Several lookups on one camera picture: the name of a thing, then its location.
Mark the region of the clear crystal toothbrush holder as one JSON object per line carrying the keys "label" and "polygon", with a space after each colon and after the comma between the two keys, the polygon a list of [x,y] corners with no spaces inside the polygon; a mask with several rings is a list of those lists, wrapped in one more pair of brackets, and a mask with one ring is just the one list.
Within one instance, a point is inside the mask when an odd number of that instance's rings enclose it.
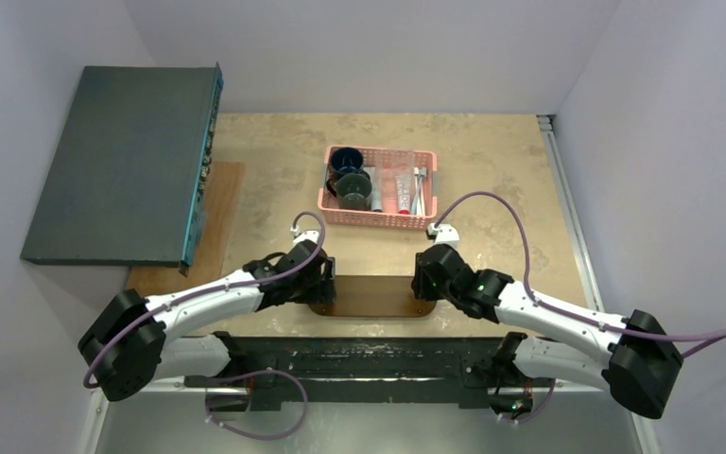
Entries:
{"label": "clear crystal toothbrush holder", "polygon": [[377,150],[374,156],[376,173],[382,178],[412,177],[415,167],[415,152],[402,148]]}

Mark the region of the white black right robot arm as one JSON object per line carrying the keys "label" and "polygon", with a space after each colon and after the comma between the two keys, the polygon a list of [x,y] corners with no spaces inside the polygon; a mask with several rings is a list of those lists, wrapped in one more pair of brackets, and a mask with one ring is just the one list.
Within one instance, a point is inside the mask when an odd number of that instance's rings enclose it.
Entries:
{"label": "white black right robot arm", "polygon": [[647,312],[623,317],[535,293],[500,271],[473,270],[446,244],[416,254],[411,287],[420,300],[446,300],[470,318],[532,331],[505,341],[493,359],[495,377],[507,385],[524,377],[562,379],[659,419],[683,367],[673,337]]}

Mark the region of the oval dark wooden tray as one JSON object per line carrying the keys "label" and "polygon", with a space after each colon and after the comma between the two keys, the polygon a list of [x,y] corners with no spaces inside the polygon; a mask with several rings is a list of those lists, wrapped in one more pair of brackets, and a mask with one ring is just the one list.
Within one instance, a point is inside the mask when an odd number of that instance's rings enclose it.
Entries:
{"label": "oval dark wooden tray", "polygon": [[339,275],[332,303],[311,303],[324,317],[412,319],[429,315],[436,301],[415,298],[412,277],[386,275]]}

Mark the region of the pink perforated plastic basket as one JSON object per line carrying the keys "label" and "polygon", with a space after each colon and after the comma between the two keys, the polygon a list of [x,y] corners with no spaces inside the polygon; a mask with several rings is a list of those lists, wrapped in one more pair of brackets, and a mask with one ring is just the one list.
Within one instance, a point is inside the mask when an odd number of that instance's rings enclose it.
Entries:
{"label": "pink perforated plastic basket", "polygon": [[[438,214],[439,198],[437,195],[437,173],[439,170],[438,157],[435,152],[429,150],[413,150],[415,152],[415,167],[426,167],[427,176],[423,184],[423,196],[425,215],[422,217],[410,215],[402,215],[397,213],[396,187],[394,178],[380,179],[380,190],[382,194],[383,211],[381,213],[368,211],[355,211],[340,209],[336,200],[330,195],[325,188],[328,179],[334,176],[329,167],[330,153],[335,148],[354,147],[359,148],[365,159],[364,166],[374,166],[374,156],[377,150],[384,149],[379,147],[363,147],[363,146],[330,146],[324,152],[324,176],[323,183],[318,195],[318,208],[324,214],[324,218],[329,223],[339,225],[354,225],[368,227],[383,227],[390,229],[410,229],[423,230]],[[411,190],[412,200],[415,194],[414,175],[413,187]]]}

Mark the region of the navy blue mug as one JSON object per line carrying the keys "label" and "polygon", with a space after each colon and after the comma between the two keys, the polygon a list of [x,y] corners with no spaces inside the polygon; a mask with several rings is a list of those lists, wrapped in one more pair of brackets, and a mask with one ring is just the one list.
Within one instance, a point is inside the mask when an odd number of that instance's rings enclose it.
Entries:
{"label": "navy blue mug", "polygon": [[329,157],[329,167],[334,175],[360,173],[365,163],[364,155],[359,148],[335,148]]}

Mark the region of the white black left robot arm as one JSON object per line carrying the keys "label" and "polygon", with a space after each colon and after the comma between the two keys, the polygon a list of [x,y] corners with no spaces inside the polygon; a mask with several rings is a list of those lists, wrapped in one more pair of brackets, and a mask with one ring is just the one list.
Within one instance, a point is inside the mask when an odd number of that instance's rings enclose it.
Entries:
{"label": "white black left robot arm", "polygon": [[208,284],[162,295],[117,293],[78,341],[88,365],[87,389],[111,402],[149,383],[181,375],[205,376],[231,387],[244,361],[219,334],[194,331],[223,319],[284,304],[333,302],[336,260],[305,238],[287,253],[272,253]]}

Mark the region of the dark green grey mug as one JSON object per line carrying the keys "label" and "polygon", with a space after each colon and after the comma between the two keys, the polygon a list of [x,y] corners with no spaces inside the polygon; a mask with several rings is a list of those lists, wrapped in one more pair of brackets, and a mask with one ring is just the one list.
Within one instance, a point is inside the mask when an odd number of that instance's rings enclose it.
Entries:
{"label": "dark green grey mug", "polygon": [[340,209],[368,211],[371,208],[373,186],[365,171],[334,175],[326,181],[325,188]]}

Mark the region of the white grey toothpaste tube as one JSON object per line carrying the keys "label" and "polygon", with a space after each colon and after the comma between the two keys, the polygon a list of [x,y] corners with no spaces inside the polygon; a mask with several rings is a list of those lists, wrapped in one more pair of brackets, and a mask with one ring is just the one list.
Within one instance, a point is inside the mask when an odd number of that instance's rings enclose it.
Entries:
{"label": "white grey toothpaste tube", "polygon": [[383,204],[378,170],[375,166],[364,166],[363,170],[368,175],[372,186],[370,194],[370,210],[372,212],[381,213],[383,211]]}

